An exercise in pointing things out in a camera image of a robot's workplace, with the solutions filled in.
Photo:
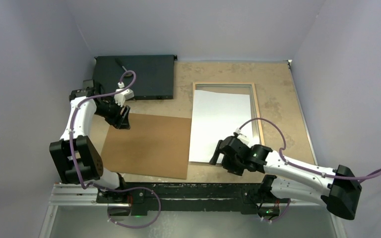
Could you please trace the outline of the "hot air balloon photo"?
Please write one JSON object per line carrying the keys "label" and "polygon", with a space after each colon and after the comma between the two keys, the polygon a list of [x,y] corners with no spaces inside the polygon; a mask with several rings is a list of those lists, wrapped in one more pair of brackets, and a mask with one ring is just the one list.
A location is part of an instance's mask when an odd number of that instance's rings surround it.
{"label": "hot air balloon photo", "polygon": [[195,90],[193,94],[189,162],[208,163],[219,140],[232,136],[252,118],[248,94]]}

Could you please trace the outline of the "brown cardboard backing board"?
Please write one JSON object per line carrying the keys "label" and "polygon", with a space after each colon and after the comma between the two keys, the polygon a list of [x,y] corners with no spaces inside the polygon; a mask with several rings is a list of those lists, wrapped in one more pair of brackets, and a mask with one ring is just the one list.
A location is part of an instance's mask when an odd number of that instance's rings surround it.
{"label": "brown cardboard backing board", "polygon": [[130,129],[110,127],[101,158],[112,172],[186,179],[191,119],[130,114]]}

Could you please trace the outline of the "blue wooden picture frame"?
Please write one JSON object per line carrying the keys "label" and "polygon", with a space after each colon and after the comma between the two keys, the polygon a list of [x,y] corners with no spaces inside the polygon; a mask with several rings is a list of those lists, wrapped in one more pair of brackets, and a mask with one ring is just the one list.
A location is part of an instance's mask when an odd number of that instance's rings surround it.
{"label": "blue wooden picture frame", "polygon": [[253,82],[193,82],[192,83],[192,89],[193,89],[193,95],[196,90],[196,88],[200,87],[249,87],[250,89],[250,98],[251,98],[251,106],[253,110],[252,117],[259,118],[260,117],[260,110],[259,105],[257,101],[257,93],[255,89],[255,84]]}

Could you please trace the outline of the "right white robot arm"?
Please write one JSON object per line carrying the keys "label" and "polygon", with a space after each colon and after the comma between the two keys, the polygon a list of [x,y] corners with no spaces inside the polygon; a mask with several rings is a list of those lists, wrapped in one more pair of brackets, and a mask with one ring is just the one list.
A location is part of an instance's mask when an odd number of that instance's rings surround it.
{"label": "right white robot arm", "polygon": [[351,180],[352,171],[346,166],[337,169],[318,167],[288,157],[261,145],[249,146],[242,136],[219,140],[209,164],[221,166],[228,173],[242,176],[244,171],[264,174],[255,203],[280,199],[302,200],[326,207],[331,214],[354,220],[362,186]]}

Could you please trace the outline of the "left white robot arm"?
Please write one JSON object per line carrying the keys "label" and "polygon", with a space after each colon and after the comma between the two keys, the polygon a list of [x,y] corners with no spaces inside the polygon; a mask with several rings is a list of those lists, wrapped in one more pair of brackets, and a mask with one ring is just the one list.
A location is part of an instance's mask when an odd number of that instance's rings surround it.
{"label": "left white robot arm", "polygon": [[66,128],[49,152],[63,184],[96,187],[109,192],[116,203],[124,202],[128,189],[119,173],[106,169],[100,153],[90,139],[93,116],[102,117],[115,129],[130,129],[130,107],[125,102],[134,92],[122,82],[114,93],[105,93],[103,85],[95,80],[85,80],[81,89],[69,96],[70,114]]}

